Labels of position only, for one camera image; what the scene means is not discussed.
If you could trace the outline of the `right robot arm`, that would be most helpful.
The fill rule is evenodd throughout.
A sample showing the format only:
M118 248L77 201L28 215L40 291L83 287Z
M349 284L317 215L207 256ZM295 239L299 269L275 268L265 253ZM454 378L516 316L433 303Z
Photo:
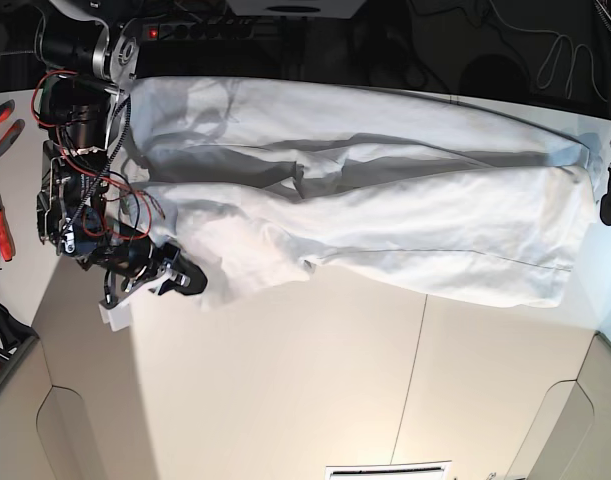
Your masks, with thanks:
M103 269L108 308L139 287L193 296L208 284L178 247L155 244L150 230L162 207L112 168L130 132L143 6L45 1L34 40L46 73L31 113L48 135L37 195L39 239L84 270Z

